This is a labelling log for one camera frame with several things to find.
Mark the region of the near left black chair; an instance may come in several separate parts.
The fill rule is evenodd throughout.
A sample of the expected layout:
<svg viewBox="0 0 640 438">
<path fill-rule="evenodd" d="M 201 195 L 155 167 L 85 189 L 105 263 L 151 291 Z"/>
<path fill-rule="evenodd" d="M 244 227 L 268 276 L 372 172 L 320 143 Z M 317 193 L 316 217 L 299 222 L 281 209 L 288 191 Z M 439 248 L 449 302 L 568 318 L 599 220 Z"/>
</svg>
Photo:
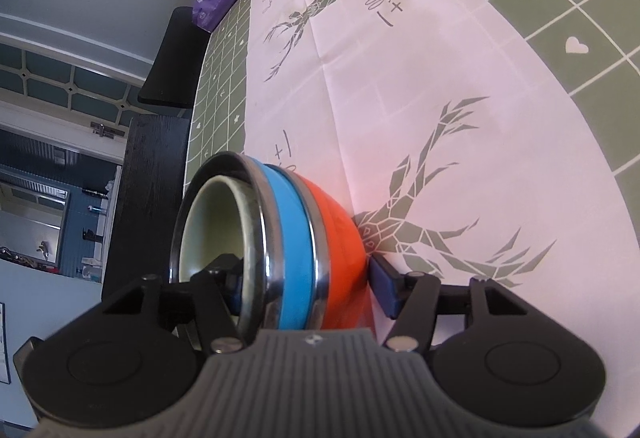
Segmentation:
<svg viewBox="0 0 640 438">
<path fill-rule="evenodd" d="M 190 122 L 178 117 L 138 115 L 131 121 L 102 298 L 147 274 L 169 278 L 189 129 Z"/>
</svg>

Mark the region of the far left black chair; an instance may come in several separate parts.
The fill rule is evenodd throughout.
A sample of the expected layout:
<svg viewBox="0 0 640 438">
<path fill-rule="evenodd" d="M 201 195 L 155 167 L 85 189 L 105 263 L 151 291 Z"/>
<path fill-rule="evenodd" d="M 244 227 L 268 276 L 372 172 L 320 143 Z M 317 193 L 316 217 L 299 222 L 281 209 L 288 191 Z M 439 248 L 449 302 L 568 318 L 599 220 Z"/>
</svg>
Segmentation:
<svg viewBox="0 0 640 438">
<path fill-rule="evenodd" d="M 138 100 L 147 106 L 191 109 L 210 34 L 192 21 L 191 7 L 171 13 L 151 71 Z"/>
</svg>

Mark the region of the purple tissue pack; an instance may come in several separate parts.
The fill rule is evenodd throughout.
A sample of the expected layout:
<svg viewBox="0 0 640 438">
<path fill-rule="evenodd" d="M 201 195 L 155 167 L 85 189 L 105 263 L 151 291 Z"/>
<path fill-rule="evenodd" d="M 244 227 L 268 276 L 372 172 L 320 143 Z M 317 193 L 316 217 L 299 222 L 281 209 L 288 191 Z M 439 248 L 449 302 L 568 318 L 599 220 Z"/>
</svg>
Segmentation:
<svg viewBox="0 0 640 438">
<path fill-rule="evenodd" d="M 192 22 L 201 30 L 213 33 L 237 0 L 195 0 Z"/>
</svg>

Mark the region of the glass panel door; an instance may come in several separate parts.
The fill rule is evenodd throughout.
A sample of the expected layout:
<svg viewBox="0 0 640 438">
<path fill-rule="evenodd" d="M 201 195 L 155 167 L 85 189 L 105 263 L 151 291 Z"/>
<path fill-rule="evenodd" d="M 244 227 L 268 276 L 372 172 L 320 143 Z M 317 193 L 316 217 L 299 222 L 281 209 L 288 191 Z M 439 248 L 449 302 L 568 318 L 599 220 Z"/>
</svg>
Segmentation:
<svg viewBox="0 0 640 438">
<path fill-rule="evenodd" d="M 121 163 L 130 120 L 151 62 L 3 13 L 1 127 L 101 160 Z"/>
</svg>

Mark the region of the orange steel bowl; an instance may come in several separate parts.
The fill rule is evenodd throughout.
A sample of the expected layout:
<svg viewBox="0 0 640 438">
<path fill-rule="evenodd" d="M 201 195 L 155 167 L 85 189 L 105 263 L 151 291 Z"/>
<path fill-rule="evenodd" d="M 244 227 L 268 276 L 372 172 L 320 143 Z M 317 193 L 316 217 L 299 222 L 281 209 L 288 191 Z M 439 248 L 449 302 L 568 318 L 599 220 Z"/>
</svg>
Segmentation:
<svg viewBox="0 0 640 438">
<path fill-rule="evenodd" d="M 294 174 L 319 206 L 329 244 L 329 296 L 322 330 L 356 328 L 369 305 L 368 256 L 352 217 L 311 180 Z"/>
</svg>

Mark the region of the green ceramic bowl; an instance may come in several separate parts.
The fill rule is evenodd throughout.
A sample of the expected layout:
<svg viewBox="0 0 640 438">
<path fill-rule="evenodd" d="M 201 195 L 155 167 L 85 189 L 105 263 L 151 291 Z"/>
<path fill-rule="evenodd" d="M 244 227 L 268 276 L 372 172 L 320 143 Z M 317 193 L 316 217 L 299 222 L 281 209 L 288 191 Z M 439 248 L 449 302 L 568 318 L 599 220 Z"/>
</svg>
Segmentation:
<svg viewBox="0 0 640 438">
<path fill-rule="evenodd" d="M 179 278 L 186 282 L 223 254 L 256 257 L 255 195 L 243 181 L 216 176 L 206 181 L 190 207 L 179 254 Z"/>
</svg>

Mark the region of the black chair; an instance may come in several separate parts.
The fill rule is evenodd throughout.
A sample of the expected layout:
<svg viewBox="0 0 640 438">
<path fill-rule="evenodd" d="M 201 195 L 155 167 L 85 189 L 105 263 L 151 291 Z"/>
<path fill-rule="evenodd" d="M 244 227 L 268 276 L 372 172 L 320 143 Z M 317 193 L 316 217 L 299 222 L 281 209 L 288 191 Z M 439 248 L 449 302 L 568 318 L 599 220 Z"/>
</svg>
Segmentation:
<svg viewBox="0 0 640 438">
<path fill-rule="evenodd" d="M 210 34 L 192 21 L 191 7 L 171 13 L 151 71 L 138 100 L 147 106 L 191 109 Z"/>
<path fill-rule="evenodd" d="M 131 121 L 102 298 L 147 274 L 169 278 L 189 129 L 190 122 L 178 117 L 138 115 Z"/>
</svg>

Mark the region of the blue steel bowl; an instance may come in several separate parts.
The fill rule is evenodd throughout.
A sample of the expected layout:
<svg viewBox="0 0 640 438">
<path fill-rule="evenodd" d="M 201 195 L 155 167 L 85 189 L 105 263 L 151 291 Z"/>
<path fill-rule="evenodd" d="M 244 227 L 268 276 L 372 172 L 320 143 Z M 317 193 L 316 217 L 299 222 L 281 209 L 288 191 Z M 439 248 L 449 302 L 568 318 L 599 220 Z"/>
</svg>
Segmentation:
<svg viewBox="0 0 640 438">
<path fill-rule="evenodd" d="M 318 330 L 329 296 L 328 240 L 319 207 L 294 172 L 239 153 L 219 152 L 192 177 L 172 236 L 169 280 L 179 278 L 181 240 L 195 195 L 206 181 L 226 176 L 254 192 L 256 257 L 243 262 L 240 298 L 229 308 L 247 342 L 260 330 Z"/>
</svg>

